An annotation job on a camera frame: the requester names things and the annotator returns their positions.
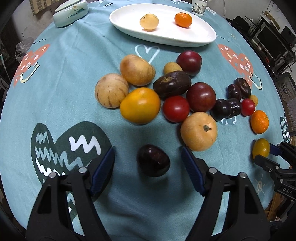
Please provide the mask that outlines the small yellow round fruit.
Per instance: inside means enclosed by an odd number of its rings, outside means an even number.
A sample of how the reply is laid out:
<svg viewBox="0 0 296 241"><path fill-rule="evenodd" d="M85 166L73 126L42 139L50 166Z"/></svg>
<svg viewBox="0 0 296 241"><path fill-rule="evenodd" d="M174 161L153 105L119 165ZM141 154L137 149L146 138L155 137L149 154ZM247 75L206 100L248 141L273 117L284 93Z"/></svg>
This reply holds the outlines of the small yellow round fruit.
<svg viewBox="0 0 296 241"><path fill-rule="evenodd" d="M261 155L263 157L268 157L270 153L270 144L268 140L260 138L255 141L252 148L252 157L255 159L256 156Z"/></svg>

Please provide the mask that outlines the small red cherry tomato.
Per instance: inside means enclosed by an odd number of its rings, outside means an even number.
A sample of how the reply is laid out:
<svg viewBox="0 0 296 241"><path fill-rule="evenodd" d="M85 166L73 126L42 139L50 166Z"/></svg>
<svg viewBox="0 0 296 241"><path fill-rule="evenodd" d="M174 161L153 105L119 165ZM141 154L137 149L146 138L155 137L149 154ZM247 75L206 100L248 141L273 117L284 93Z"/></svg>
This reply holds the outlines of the small red cherry tomato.
<svg viewBox="0 0 296 241"><path fill-rule="evenodd" d="M244 99L241 102L241 113L243 116L250 116L255 111L255 103L251 99Z"/></svg>

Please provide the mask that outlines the dark red apple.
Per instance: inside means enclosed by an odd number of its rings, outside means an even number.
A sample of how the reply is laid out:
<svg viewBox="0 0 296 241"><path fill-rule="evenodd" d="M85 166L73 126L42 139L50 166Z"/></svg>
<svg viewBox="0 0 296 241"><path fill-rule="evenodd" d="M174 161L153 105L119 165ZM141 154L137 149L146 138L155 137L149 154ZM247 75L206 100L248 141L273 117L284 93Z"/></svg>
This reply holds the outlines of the dark red apple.
<svg viewBox="0 0 296 241"><path fill-rule="evenodd" d="M186 99L192 112L207 112L214 107L216 94L210 85L197 82L187 91Z"/></svg>

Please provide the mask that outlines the dark purple plum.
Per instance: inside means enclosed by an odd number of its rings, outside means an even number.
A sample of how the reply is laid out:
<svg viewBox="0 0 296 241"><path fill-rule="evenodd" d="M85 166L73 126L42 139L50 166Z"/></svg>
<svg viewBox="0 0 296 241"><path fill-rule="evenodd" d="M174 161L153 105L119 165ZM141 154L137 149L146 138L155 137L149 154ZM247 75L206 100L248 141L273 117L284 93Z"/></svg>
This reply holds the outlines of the dark purple plum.
<svg viewBox="0 0 296 241"><path fill-rule="evenodd" d="M215 105L210 110L210 114L215 121L220 121L231 116L231 106L225 99L217 99Z"/></svg>
<svg viewBox="0 0 296 241"><path fill-rule="evenodd" d="M229 115L229 118L238 116L241 114L241 102L239 100L237 100L236 98L230 98L226 100L229 105L230 105L230 109L231 109L231 114Z"/></svg>
<svg viewBox="0 0 296 241"><path fill-rule="evenodd" d="M138 150L137 163L143 174L149 177L160 177L168 172L171 161L159 147L147 144Z"/></svg>
<svg viewBox="0 0 296 241"><path fill-rule="evenodd" d="M241 101L242 94L240 88L236 84L230 84L227 87L227 99L237 99L238 101Z"/></svg>
<svg viewBox="0 0 296 241"><path fill-rule="evenodd" d="M249 98L251 96L250 85L247 83L245 79L238 77L234 81L234 84L236 84L239 87L243 98Z"/></svg>

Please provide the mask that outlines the tan round pear with stem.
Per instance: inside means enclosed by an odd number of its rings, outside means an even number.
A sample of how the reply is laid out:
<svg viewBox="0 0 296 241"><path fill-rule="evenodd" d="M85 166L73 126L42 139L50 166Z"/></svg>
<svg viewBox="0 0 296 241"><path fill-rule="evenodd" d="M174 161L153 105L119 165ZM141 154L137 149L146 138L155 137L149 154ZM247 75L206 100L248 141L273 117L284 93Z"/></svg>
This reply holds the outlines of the tan round pear with stem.
<svg viewBox="0 0 296 241"><path fill-rule="evenodd" d="M214 118L204 112L196 112L187 117L181 125L181 137L192 151L205 151L217 139L217 125Z"/></svg>

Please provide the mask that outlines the dark brown oval fruit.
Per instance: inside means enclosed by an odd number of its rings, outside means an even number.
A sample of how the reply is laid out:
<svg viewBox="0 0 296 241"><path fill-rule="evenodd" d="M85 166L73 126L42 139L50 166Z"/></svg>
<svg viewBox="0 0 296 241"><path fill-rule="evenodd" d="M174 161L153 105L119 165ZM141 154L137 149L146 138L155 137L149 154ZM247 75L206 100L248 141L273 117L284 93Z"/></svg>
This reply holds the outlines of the dark brown oval fruit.
<svg viewBox="0 0 296 241"><path fill-rule="evenodd" d="M191 78L184 71L173 71L158 78L152 87L164 99L184 94L191 85Z"/></svg>

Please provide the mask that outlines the dark red plum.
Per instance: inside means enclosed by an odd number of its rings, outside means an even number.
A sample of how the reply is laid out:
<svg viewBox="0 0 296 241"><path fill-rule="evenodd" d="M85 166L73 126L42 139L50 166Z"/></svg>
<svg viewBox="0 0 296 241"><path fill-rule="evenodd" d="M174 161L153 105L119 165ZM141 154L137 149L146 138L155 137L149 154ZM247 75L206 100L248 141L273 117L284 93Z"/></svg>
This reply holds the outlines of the dark red plum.
<svg viewBox="0 0 296 241"><path fill-rule="evenodd" d="M190 76L197 75L202 66L201 55L195 51L188 50L182 52L176 60L176 63L180 65L182 70Z"/></svg>

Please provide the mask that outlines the blue patterned tablecloth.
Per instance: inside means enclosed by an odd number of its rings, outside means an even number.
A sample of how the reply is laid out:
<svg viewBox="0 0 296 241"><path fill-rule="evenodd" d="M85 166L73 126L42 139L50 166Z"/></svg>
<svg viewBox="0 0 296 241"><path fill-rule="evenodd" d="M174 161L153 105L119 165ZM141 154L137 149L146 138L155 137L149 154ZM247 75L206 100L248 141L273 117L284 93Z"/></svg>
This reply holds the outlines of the blue patterned tablecloth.
<svg viewBox="0 0 296 241"><path fill-rule="evenodd" d="M95 1L51 23L11 78L1 180L26 240L274 240L258 142L289 141L264 65L219 15Z"/></svg>

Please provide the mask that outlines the tan striped melon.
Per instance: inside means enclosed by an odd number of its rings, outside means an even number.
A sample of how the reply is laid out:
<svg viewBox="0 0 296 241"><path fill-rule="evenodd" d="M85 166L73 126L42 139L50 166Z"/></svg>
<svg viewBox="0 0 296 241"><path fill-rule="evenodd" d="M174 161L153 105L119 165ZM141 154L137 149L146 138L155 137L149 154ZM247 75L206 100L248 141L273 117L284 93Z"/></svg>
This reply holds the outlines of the tan striped melon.
<svg viewBox="0 0 296 241"><path fill-rule="evenodd" d="M104 75L95 86L95 97L105 108L118 108L128 93L128 82L115 73Z"/></svg>

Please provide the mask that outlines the large orange persimmon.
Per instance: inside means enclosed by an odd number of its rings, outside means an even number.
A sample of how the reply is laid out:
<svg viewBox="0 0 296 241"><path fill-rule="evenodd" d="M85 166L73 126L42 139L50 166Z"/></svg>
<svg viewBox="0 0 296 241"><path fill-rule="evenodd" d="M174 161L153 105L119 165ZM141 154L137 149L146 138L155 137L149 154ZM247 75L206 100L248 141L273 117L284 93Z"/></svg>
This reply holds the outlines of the large orange persimmon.
<svg viewBox="0 0 296 241"><path fill-rule="evenodd" d="M123 99L119 110L124 119L144 125L157 117L160 108L161 100L158 94L150 88L141 87L133 90Z"/></svg>

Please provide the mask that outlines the patterned paper cup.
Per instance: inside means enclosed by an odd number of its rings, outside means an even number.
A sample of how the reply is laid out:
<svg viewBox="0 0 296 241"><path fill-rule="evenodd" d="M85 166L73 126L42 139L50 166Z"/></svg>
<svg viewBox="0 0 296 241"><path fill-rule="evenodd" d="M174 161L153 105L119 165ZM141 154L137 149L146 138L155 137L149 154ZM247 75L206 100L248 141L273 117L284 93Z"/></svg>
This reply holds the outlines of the patterned paper cup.
<svg viewBox="0 0 296 241"><path fill-rule="evenodd" d="M192 0L191 12L194 15L203 16L208 5L206 0Z"/></svg>

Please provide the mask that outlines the crumpled plastic bag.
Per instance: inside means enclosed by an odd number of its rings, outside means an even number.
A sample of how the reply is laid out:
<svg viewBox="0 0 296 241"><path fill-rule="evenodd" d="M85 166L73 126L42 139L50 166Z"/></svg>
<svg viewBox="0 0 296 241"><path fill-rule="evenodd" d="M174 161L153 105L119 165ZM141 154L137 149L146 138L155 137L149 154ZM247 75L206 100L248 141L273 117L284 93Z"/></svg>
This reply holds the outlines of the crumpled plastic bag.
<svg viewBox="0 0 296 241"><path fill-rule="evenodd" d="M34 39L32 37L28 37L16 45L16 48L15 48L16 61L18 61L19 63L22 61L23 57L25 56L27 51L30 49L33 42L34 42Z"/></svg>

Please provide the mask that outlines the pale yellow round fruit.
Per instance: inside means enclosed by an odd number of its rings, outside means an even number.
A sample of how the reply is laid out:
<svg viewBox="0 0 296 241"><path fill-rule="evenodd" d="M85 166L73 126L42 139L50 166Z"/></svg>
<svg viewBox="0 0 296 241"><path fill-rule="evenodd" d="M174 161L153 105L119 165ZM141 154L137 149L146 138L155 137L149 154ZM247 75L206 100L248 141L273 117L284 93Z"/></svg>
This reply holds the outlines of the pale yellow round fruit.
<svg viewBox="0 0 296 241"><path fill-rule="evenodd" d="M152 31L158 27L159 19L154 14L146 14L140 19L139 23L145 30Z"/></svg>

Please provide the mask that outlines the white oval plate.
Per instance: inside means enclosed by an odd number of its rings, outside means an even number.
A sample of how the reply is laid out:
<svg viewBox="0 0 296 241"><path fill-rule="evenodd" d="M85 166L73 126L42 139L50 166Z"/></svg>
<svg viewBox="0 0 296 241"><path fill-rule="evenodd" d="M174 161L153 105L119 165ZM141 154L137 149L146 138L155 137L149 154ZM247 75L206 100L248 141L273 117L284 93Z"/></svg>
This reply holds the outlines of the white oval plate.
<svg viewBox="0 0 296 241"><path fill-rule="evenodd" d="M193 22L190 27L182 28L175 22L175 15L184 12ZM159 19L157 28L146 31L140 25L145 14L154 14ZM185 10L165 4L129 4L114 10L109 20L121 32L149 42L177 47L199 47L216 40L214 29L200 17Z"/></svg>

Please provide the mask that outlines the pale blue lidded ceramic jar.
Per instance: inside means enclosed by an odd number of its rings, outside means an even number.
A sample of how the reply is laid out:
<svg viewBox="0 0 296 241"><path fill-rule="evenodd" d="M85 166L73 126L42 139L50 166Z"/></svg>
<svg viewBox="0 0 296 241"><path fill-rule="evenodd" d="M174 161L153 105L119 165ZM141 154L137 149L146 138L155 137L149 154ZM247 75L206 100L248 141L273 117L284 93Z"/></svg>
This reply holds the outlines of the pale blue lidded ceramic jar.
<svg viewBox="0 0 296 241"><path fill-rule="evenodd" d="M88 11L87 1L66 1L54 11L53 22L56 27L65 27L83 18Z"/></svg>

